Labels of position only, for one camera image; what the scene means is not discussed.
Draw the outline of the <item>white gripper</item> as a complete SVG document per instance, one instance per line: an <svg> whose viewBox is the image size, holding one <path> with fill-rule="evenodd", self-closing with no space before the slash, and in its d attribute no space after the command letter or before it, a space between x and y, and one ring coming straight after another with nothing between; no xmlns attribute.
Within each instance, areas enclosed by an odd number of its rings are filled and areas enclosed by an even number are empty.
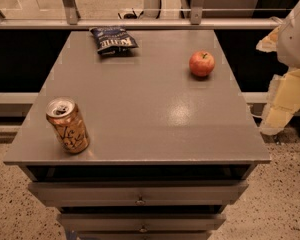
<svg viewBox="0 0 300 240"><path fill-rule="evenodd" d="M265 135L276 135L300 110L300 0L281 26L257 43L256 49L266 53L277 51L281 63L294 67L283 76L274 75L268 88L259 130Z"/></svg>

